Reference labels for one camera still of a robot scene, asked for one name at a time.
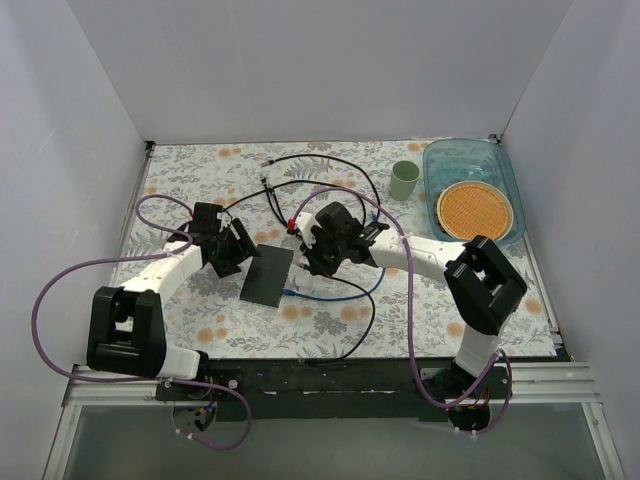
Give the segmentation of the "black network switch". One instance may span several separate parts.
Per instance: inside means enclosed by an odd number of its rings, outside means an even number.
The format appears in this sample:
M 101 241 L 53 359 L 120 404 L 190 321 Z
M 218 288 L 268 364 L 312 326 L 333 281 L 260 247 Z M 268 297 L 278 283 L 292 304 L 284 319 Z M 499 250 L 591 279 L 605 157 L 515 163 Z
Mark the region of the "black network switch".
M 240 292 L 240 299 L 277 308 L 287 281 L 294 252 L 266 244 L 257 246 Z

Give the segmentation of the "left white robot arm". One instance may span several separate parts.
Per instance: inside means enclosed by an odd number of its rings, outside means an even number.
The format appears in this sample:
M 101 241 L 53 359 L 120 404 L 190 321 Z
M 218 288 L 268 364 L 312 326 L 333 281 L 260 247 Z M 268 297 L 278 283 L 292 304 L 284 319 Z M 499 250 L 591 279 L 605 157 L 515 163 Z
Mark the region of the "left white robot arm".
M 164 256 L 117 287 L 102 287 L 93 297 L 87 364 L 97 371 L 143 378 L 175 378 L 193 400 L 213 386 L 200 367 L 204 355 L 166 340 L 163 307 L 193 274 L 210 265 L 220 278 L 241 271 L 240 264 L 260 253 L 242 222 L 222 220 L 218 204 L 198 202 L 191 220 L 171 231 Z

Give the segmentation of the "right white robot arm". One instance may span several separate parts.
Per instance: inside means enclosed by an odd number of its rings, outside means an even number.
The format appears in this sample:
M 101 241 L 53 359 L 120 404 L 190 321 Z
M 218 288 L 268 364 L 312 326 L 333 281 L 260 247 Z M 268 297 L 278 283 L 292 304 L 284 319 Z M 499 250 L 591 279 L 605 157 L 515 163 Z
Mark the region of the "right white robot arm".
M 301 235 L 301 251 L 313 275 L 332 276 L 348 260 L 411 271 L 446 285 L 465 323 L 451 366 L 453 387 L 469 398 L 486 389 L 485 367 L 527 292 L 524 279 L 493 240 L 477 236 L 467 242 L 443 242 L 403 236 L 386 223 L 363 225 L 339 202 L 315 215 L 299 213 L 288 228 Z

